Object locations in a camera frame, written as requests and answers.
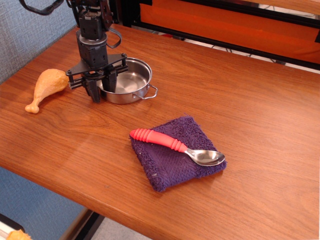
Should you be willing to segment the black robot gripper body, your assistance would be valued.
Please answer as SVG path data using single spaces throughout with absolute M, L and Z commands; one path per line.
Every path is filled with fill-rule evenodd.
M 125 53 L 108 54 L 107 36 L 91 40 L 80 34 L 76 36 L 80 62 L 66 71 L 71 89 L 84 87 L 85 79 L 101 81 L 107 72 L 116 71 L 119 74 L 128 70 Z

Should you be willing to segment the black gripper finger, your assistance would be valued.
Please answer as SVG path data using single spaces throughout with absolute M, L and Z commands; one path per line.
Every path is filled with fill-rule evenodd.
M 117 86 L 117 72 L 115 70 L 108 71 L 105 78 L 102 80 L 103 89 L 110 93 L 116 92 Z
M 94 79 L 84 79 L 83 86 L 86 89 L 87 94 L 91 97 L 95 103 L 100 103 L 100 93 L 97 86 L 97 81 Z

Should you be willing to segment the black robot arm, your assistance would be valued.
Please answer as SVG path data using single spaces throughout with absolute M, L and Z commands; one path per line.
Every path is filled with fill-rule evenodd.
M 108 54 L 122 42 L 121 34 L 111 28 L 113 13 L 106 0 L 68 0 L 79 30 L 76 40 L 80 62 L 67 70 L 69 87 L 85 88 L 95 103 L 100 102 L 98 82 L 108 92 L 115 92 L 117 77 L 128 70 L 125 53 Z

